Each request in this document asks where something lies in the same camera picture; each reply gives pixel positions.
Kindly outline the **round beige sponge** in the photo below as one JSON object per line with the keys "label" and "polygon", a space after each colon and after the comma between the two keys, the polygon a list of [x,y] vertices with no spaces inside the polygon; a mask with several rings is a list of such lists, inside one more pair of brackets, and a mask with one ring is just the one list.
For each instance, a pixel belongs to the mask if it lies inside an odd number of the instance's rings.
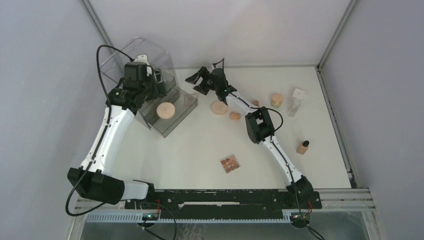
{"label": "round beige sponge", "polygon": [[160,119],[168,120],[176,113],[175,106],[170,102],[163,102],[156,108],[156,114]]}
{"label": "round beige sponge", "polygon": [[225,116],[229,107],[222,101],[214,101],[210,106],[211,112],[217,116]]}

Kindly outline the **clear acrylic makeup organizer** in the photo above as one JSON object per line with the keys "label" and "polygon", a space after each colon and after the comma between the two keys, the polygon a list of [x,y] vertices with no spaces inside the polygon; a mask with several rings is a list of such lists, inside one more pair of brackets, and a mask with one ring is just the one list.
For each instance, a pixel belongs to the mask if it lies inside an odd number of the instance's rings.
{"label": "clear acrylic makeup organizer", "polygon": [[119,85],[109,94],[111,103],[128,107],[163,138],[198,105],[195,94],[180,88],[169,52],[150,40],[136,37],[113,50],[100,72]]}

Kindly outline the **orange blender sponge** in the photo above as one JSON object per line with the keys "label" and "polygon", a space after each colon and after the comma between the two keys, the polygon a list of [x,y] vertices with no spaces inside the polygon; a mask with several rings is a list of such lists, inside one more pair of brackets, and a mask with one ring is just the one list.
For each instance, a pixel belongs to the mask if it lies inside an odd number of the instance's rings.
{"label": "orange blender sponge", "polygon": [[229,118],[233,121],[238,121],[241,119],[241,114],[238,112],[231,112]]}

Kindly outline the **eyeshadow palette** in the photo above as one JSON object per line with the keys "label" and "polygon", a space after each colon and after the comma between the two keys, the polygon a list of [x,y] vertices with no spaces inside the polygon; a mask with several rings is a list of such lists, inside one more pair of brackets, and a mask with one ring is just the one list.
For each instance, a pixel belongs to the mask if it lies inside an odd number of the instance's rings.
{"label": "eyeshadow palette", "polygon": [[241,167],[234,154],[221,159],[219,163],[223,167],[223,170],[226,174],[231,173]]}

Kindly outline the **small square pink compact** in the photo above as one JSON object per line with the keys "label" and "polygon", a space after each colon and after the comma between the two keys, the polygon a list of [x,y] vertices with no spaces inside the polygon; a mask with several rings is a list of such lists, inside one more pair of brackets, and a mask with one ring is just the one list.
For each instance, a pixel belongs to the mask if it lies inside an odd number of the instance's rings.
{"label": "small square pink compact", "polygon": [[198,95],[196,93],[194,94],[186,94],[184,96],[184,106],[190,107],[194,104],[196,104],[198,101]]}

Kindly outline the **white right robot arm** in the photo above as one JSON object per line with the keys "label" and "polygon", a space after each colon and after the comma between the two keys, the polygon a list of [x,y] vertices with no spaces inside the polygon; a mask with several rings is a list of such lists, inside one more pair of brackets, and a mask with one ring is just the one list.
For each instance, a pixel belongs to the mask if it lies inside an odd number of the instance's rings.
{"label": "white right robot arm", "polygon": [[194,85],[193,89],[203,95],[214,91],[218,102],[226,106],[234,104],[245,112],[246,130],[249,139],[270,151],[288,179],[286,189],[289,203],[295,208],[302,208],[314,193],[314,188],[307,177],[295,167],[281,147],[276,131],[283,126],[284,118],[275,109],[248,103],[238,90],[229,84],[223,67],[213,66],[208,70],[201,67],[185,81]]}

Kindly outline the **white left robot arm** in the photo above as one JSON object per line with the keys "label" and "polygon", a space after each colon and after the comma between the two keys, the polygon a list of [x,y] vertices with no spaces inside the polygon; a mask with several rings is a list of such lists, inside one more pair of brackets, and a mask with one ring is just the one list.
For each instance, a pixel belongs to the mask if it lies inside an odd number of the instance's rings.
{"label": "white left robot arm", "polygon": [[129,125],[145,102],[167,93],[162,70],[145,62],[130,61],[118,85],[106,91],[106,108],[99,132],[79,167],[70,168],[67,179],[72,192],[82,198],[115,205],[136,199],[143,208],[156,203],[149,184],[139,180],[121,180],[112,176],[118,149]]}

